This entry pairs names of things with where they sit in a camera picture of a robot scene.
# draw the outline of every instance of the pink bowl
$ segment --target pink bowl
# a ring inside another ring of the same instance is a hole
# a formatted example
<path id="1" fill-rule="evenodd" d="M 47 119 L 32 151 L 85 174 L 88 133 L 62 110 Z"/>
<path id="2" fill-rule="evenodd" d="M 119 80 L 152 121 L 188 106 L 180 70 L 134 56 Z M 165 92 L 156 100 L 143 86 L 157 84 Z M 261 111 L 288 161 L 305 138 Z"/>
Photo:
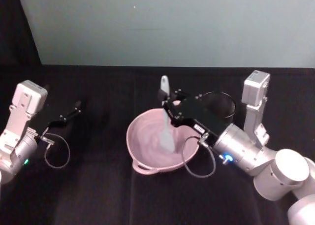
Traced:
<path id="1" fill-rule="evenodd" d="M 173 135 L 175 152 L 169 152 L 159 144 L 160 133 L 164 128 L 164 109 L 148 110 L 137 116 L 129 125 L 126 135 L 128 151 L 133 159 L 133 169 L 144 175 L 168 172 L 184 165 L 181 151 L 186 138 L 199 136 L 187 126 L 169 130 Z M 188 140 L 184 149 L 184 158 L 188 162 L 197 153 L 199 146 L 195 139 Z"/>
<path id="2" fill-rule="evenodd" d="M 1 180 L 2 180 L 2 175 L 1 175 L 1 172 L 0 172 L 0 196 L 1 196 Z"/>

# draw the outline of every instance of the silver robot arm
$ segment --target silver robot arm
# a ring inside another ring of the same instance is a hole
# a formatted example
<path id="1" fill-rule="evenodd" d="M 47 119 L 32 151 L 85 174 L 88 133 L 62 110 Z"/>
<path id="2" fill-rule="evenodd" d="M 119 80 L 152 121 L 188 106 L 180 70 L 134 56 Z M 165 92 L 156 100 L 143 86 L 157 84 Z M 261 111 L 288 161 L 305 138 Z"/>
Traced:
<path id="1" fill-rule="evenodd" d="M 224 164 L 234 162 L 253 176 L 257 192 L 276 201 L 293 192 L 298 201 L 288 211 L 290 225 L 315 224 L 315 163 L 290 149 L 266 147 L 269 135 L 262 121 L 270 74 L 254 71 L 244 82 L 242 102 L 247 105 L 244 130 L 229 125 L 213 149 Z"/>
<path id="2" fill-rule="evenodd" d="M 0 185 L 10 182 L 37 149 L 38 134 L 29 124 L 43 108 L 47 94 L 29 80 L 17 85 L 9 107 L 10 117 L 0 135 Z"/>

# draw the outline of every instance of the white robot link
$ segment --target white robot link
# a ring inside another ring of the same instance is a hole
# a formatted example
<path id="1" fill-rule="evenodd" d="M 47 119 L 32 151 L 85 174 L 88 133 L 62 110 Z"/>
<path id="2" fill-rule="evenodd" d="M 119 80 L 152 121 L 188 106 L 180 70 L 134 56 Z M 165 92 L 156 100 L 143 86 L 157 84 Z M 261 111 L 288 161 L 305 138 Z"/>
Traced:
<path id="1" fill-rule="evenodd" d="M 45 88 L 30 80 L 17 85 L 9 107 L 8 122 L 0 135 L 0 187 L 10 182 L 28 162 L 40 140 L 48 143 L 46 151 L 54 145 L 54 141 L 44 136 L 51 126 L 65 125 L 70 118 L 81 113 L 76 105 L 70 114 L 51 122 L 43 133 L 37 133 L 29 127 L 30 121 L 43 108 L 47 95 Z"/>
<path id="2" fill-rule="evenodd" d="M 291 149 L 274 151 L 266 147 L 269 134 L 262 124 L 270 74 L 255 70 L 244 82 L 242 103 L 247 105 L 244 129 L 226 125 L 205 111 L 203 95 L 189 96 L 175 91 L 168 97 L 162 90 L 159 99 L 175 127 L 186 125 L 198 132 L 199 145 L 219 155 L 223 164 L 234 163 L 253 177 L 257 192 L 276 201 L 288 192 L 298 199 L 288 210 L 290 225 L 315 225 L 315 163 Z M 173 101 L 180 100 L 180 105 Z"/>

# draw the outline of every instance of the black tablecloth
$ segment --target black tablecloth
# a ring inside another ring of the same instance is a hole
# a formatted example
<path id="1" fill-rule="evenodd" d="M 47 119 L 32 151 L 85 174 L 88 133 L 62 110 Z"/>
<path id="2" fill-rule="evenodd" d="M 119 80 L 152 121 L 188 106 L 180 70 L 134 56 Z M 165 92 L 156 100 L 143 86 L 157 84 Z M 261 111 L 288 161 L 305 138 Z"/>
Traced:
<path id="1" fill-rule="evenodd" d="M 31 126 L 39 129 L 87 102 L 73 124 L 60 131 L 71 147 L 71 161 L 50 169 L 41 147 L 18 176 L 2 187 L 1 225 L 288 225 L 292 195 L 281 201 L 262 199 L 252 178 L 233 165 L 218 165 L 213 177 L 197 179 L 184 168 L 143 176 L 133 171 L 126 148 L 128 124 L 138 114 L 160 107 L 162 75 L 173 88 L 189 93 L 224 91 L 237 101 L 236 124 L 244 123 L 240 103 L 251 68 L 163 68 L 43 66 L 1 67 L 0 122 L 4 129 L 16 85 L 30 79 L 48 84 L 45 108 Z M 272 74 L 263 123 L 269 148 L 290 148 L 315 159 L 314 69 L 261 68 Z M 210 170 L 199 150 L 192 170 Z"/>

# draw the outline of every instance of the wall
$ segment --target wall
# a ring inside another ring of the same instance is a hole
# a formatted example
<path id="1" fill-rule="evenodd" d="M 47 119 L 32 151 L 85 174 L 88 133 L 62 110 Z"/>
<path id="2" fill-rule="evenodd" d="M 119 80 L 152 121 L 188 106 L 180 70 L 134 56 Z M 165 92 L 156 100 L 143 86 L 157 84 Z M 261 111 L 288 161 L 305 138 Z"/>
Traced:
<path id="1" fill-rule="evenodd" d="M 315 0 L 21 0 L 43 64 L 315 66 Z"/>

